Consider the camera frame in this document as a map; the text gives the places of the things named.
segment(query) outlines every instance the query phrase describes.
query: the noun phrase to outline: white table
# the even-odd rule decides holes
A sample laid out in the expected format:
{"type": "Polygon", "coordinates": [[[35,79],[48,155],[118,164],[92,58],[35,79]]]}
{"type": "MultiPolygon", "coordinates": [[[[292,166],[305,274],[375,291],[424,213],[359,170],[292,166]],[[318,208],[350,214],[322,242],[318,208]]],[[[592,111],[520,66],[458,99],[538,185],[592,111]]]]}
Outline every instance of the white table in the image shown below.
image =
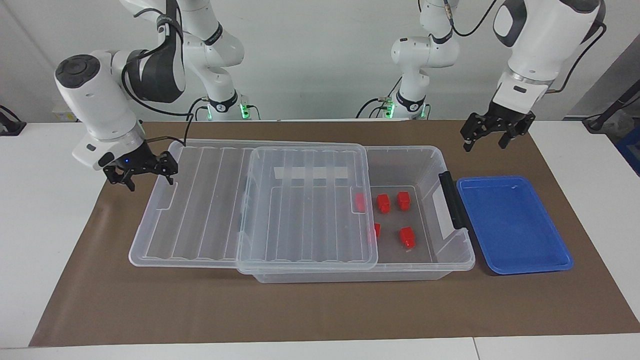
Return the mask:
{"type": "MultiPolygon", "coordinates": [[[[70,156],[83,133],[81,124],[30,124],[0,138],[0,348],[13,348],[0,359],[640,358],[640,334],[23,348],[104,183],[70,156]]],[[[640,178],[605,136],[578,122],[535,122],[531,134],[640,318],[640,178]]]]}

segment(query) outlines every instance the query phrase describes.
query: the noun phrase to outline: black handle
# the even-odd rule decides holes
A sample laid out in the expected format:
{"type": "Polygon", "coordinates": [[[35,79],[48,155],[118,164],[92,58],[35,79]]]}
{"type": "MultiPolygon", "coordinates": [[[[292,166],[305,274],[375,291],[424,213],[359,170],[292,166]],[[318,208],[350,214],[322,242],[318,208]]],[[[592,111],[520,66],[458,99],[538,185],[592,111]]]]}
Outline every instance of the black handle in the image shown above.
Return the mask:
{"type": "Polygon", "coordinates": [[[448,171],[438,175],[440,178],[440,184],[442,185],[442,192],[444,192],[444,199],[447,201],[447,207],[449,208],[449,214],[451,216],[451,222],[455,229],[461,229],[462,227],[469,227],[467,219],[467,212],[465,211],[465,205],[462,203],[456,183],[451,177],[451,173],[448,171]]]}

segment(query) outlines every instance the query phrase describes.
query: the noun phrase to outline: black cable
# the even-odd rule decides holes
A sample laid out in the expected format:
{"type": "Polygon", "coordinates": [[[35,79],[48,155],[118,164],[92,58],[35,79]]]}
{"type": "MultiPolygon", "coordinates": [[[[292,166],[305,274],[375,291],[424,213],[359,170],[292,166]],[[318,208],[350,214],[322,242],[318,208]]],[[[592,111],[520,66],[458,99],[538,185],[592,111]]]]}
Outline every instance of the black cable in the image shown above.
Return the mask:
{"type": "Polygon", "coordinates": [[[158,141],[163,141],[163,140],[174,140],[174,141],[177,141],[180,144],[182,144],[182,146],[187,146],[182,140],[180,140],[178,138],[175,138],[173,136],[159,136],[157,138],[147,139],[147,143],[158,142],[158,141]]]}
{"type": "Polygon", "coordinates": [[[426,120],[429,120],[429,115],[431,115],[431,104],[426,104],[425,106],[429,106],[429,111],[427,112],[426,120]]]}
{"type": "Polygon", "coordinates": [[[198,111],[200,110],[207,110],[209,111],[209,107],[208,106],[201,106],[199,108],[196,109],[196,121],[198,121],[198,111]]]}
{"type": "Polygon", "coordinates": [[[589,49],[591,49],[592,46],[594,46],[598,42],[598,40],[600,40],[600,38],[604,36],[604,33],[607,32],[607,26],[603,22],[599,23],[599,25],[602,28],[602,32],[600,32],[600,34],[587,47],[584,48],[580,56],[578,56],[578,58],[575,60],[575,62],[573,63],[573,66],[571,66],[571,69],[569,70],[569,73],[567,73],[566,78],[564,79],[564,83],[562,84],[562,86],[560,86],[560,89],[547,90],[547,94],[557,94],[564,90],[564,88],[566,87],[566,84],[569,82],[569,79],[571,78],[571,75],[573,74],[573,71],[575,70],[576,66],[578,66],[578,63],[580,62],[582,57],[587,53],[587,51],[589,51],[589,49]]]}
{"type": "Polygon", "coordinates": [[[379,115],[379,114],[380,114],[380,110],[384,110],[384,109],[386,109],[386,108],[387,108],[386,106],[379,106],[379,107],[377,107],[377,108],[375,108],[375,109],[371,110],[371,113],[369,114],[369,118],[371,119],[371,117],[373,116],[373,112],[374,112],[374,111],[376,111],[376,110],[377,110],[377,111],[378,111],[378,115],[379,115]]]}
{"type": "Polygon", "coordinates": [[[156,113],[160,113],[160,114],[164,114],[164,115],[170,115],[170,116],[188,116],[189,113],[172,113],[170,111],[164,111],[164,110],[160,110],[160,109],[156,109],[153,106],[149,106],[147,104],[145,104],[144,102],[142,102],[142,100],[140,100],[139,98],[137,98],[135,95],[133,95],[133,93],[131,92],[131,90],[129,90],[129,87],[127,86],[127,82],[125,79],[125,74],[127,73],[127,66],[129,65],[129,63],[126,63],[124,65],[124,67],[122,68],[122,73],[120,74],[120,80],[122,82],[122,87],[124,88],[124,91],[127,93],[127,95],[129,95],[131,97],[131,99],[134,99],[138,104],[142,105],[143,107],[155,111],[156,113]]]}
{"type": "Polygon", "coordinates": [[[364,109],[365,109],[369,104],[371,104],[372,102],[376,102],[376,101],[380,101],[380,100],[378,100],[378,98],[377,98],[377,97],[374,97],[373,99],[371,99],[371,100],[369,100],[369,101],[365,102],[365,104],[364,104],[364,105],[362,105],[362,107],[360,108],[360,111],[358,111],[358,115],[356,115],[356,119],[358,119],[358,118],[360,117],[360,114],[364,111],[364,109]]]}
{"type": "MultiPolygon", "coordinates": [[[[159,11],[158,9],[146,8],[146,9],[142,9],[138,13],[134,14],[133,17],[138,17],[138,16],[140,16],[143,13],[146,13],[146,12],[157,12],[159,15],[165,15],[161,11],[159,11]]],[[[181,12],[180,8],[178,8],[178,12],[180,13],[180,18],[182,18],[182,12],[181,12]]],[[[181,41],[184,42],[184,39],[182,37],[182,30],[178,26],[176,26],[175,24],[173,24],[171,22],[167,22],[167,24],[169,26],[173,27],[176,30],[176,33],[180,37],[181,41]]],[[[164,48],[166,46],[166,41],[167,40],[165,40],[162,44],[158,45],[155,49],[153,49],[151,51],[143,51],[142,53],[138,54],[134,59],[132,59],[131,61],[128,61],[122,67],[122,73],[120,74],[120,80],[122,82],[122,87],[124,88],[124,90],[127,93],[127,95],[129,95],[131,97],[131,99],[136,101],[138,104],[142,105],[144,108],[147,108],[147,109],[149,109],[151,111],[154,111],[156,113],[160,113],[160,114],[163,114],[163,115],[189,116],[189,113],[173,113],[173,112],[170,112],[170,111],[160,110],[160,109],[154,108],[153,106],[145,104],[144,102],[142,102],[142,100],[140,100],[138,97],[133,95],[133,92],[131,90],[129,90],[129,87],[127,86],[127,82],[125,80],[125,75],[127,74],[127,66],[129,66],[129,64],[131,64],[134,60],[142,60],[142,59],[144,59],[146,57],[149,57],[149,56],[155,54],[156,52],[160,51],[162,48],[164,48]]]]}
{"type": "Polygon", "coordinates": [[[258,113],[258,120],[262,120],[262,117],[260,117],[260,110],[258,109],[258,107],[256,105],[247,105],[246,106],[247,109],[255,109],[255,112],[258,113]]]}
{"type": "MultiPolygon", "coordinates": [[[[394,90],[398,87],[398,84],[400,84],[401,80],[402,80],[402,76],[400,78],[398,78],[398,81],[396,81],[396,84],[394,85],[394,87],[391,89],[389,94],[387,94],[387,97],[390,97],[391,94],[394,93],[394,90]]],[[[378,113],[376,114],[376,118],[378,118],[379,116],[380,116],[380,110],[378,110],[378,113]]]]}
{"type": "Polygon", "coordinates": [[[191,121],[193,121],[193,118],[195,117],[191,112],[193,111],[193,108],[196,106],[196,104],[200,101],[204,101],[203,98],[199,97],[197,99],[195,99],[193,101],[193,103],[191,104],[191,106],[189,107],[189,112],[187,113],[187,117],[185,119],[185,121],[187,122],[187,128],[185,128],[184,130],[184,146],[187,146],[187,135],[189,134],[189,128],[191,127],[191,121]]]}
{"type": "Polygon", "coordinates": [[[7,107],[0,105],[0,109],[4,110],[7,114],[13,116],[15,120],[18,120],[18,122],[22,122],[18,117],[18,115],[16,115],[13,111],[9,110],[7,107]]]}
{"type": "MultiPolygon", "coordinates": [[[[480,28],[480,25],[482,25],[482,23],[484,22],[484,20],[486,19],[486,17],[489,15],[489,13],[491,12],[491,9],[493,9],[493,6],[495,5],[495,3],[496,3],[497,1],[498,1],[498,0],[493,0],[493,1],[491,2],[491,5],[489,5],[489,8],[486,10],[486,12],[484,13],[484,15],[483,15],[483,16],[482,16],[482,18],[480,19],[480,21],[479,21],[479,22],[477,23],[477,25],[473,28],[473,30],[469,31],[468,33],[463,34],[463,33],[460,33],[460,32],[458,31],[458,29],[456,29],[456,26],[455,26],[455,25],[454,25],[454,23],[453,23],[453,17],[451,17],[451,19],[450,19],[451,28],[453,29],[453,31],[454,31],[454,32],[455,32],[459,37],[467,37],[467,36],[470,36],[471,34],[475,33],[475,32],[476,32],[476,30],[478,30],[478,28],[480,28]]],[[[445,4],[446,4],[446,5],[449,5],[448,0],[445,0],[445,4]]]]}
{"type": "MultiPolygon", "coordinates": [[[[633,99],[633,100],[629,101],[628,103],[624,104],[623,106],[621,106],[620,109],[618,109],[618,110],[622,110],[622,109],[626,108],[627,106],[631,106],[631,105],[633,105],[634,102],[636,102],[638,100],[640,100],[640,95],[638,95],[635,99],[633,99]]],[[[595,114],[595,115],[591,115],[591,116],[582,118],[582,121],[589,120],[589,119],[592,119],[592,118],[595,118],[595,117],[599,117],[602,114],[604,114],[604,113],[599,113],[599,114],[595,114]]]]}
{"type": "Polygon", "coordinates": [[[137,13],[135,13],[133,15],[133,17],[139,17],[140,15],[144,14],[144,13],[148,13],[148,12],[156,12],[158,13],[160,16],[164,15],[160,10],[158,9],[154,9],[154,8],[146,8],[146,9],[142,9],[140,11],[138,11],[137,13]]]}

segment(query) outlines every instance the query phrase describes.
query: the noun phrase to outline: green led light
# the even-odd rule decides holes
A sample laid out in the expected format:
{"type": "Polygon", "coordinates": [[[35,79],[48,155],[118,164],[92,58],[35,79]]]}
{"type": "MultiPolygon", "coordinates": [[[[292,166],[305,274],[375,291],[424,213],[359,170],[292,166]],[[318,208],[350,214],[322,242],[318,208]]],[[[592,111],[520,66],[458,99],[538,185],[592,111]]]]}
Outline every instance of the green led light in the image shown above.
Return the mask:
{"type": "Polygon", "coordinates": [[[387,106],[387,112],[385,113],[385,117],[387,119],[391,119],[394,117],[394,110],[396,109],[396,104],[391,103],[391,105],[387,106]]]}
{"type": "Polygon", "coordinates": [[[249,118],[249,111],[246,108],[246,105],[244,104],[240,104],[240,111],[242,112],[242,118],[243,119],[248,119],[249,118]]]}

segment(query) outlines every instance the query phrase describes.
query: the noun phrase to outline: brown paper mat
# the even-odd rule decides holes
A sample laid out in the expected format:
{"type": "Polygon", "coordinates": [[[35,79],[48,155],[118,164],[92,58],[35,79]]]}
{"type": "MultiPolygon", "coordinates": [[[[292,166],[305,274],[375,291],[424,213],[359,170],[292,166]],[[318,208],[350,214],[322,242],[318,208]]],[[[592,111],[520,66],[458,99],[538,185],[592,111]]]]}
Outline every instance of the brown paper mat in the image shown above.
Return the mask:
{"type": "MultiPolygon", "coordinates": [[[[522,175],[540,195],[575,266],[494,276],[476,267],[438,281],[260,284],[235,270],[136,268],[128,251],[155,176],[106,185],[30,346],[362,340],[640,332],[593,244],[528,136],[462,149],[461,122],[193,124],[194,138],[435,145],[455,178],[522,175]]],[[[184,124],[145,124],[181,136],[184,124]]],[[[166,144],[154,144],[161,150],[166,144]]]]}

